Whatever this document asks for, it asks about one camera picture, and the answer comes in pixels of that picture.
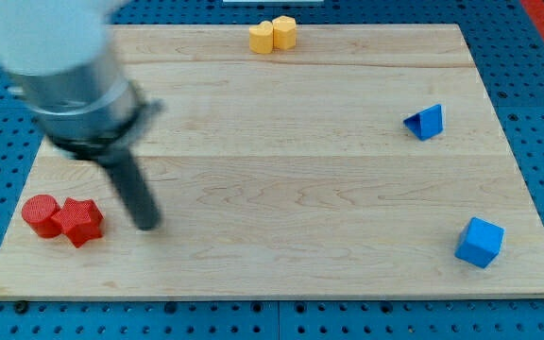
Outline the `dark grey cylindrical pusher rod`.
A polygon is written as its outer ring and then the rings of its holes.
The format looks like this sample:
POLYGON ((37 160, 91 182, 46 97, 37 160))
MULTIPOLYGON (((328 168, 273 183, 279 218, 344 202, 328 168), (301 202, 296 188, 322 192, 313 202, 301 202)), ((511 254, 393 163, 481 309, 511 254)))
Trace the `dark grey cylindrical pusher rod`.
POLYGON ((138 230, 154 230, 162 220, 159 207, 128 149, 113 150, 97 159, 138 230))

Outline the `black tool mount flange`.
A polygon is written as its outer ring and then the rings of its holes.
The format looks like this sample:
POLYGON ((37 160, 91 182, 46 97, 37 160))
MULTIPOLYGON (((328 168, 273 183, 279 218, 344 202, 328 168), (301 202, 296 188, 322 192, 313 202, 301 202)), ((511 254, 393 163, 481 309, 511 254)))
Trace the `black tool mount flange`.
POLYGON ((146 98, 130 81, 113 85, 86 107, 49 115, 45 134, 70 159, 107 161, 130 149, 163 109, 162 100, 146 98))

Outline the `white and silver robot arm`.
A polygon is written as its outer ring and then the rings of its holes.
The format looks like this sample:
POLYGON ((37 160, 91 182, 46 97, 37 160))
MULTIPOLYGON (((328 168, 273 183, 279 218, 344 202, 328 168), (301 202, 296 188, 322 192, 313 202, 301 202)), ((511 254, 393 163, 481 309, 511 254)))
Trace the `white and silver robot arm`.
POLYGON ((109 176, 134 225, 161 222, 130 147, 162 111, 130 81, 107 26, 120 1, 0 1, 0 67, 49 141, 109 176))

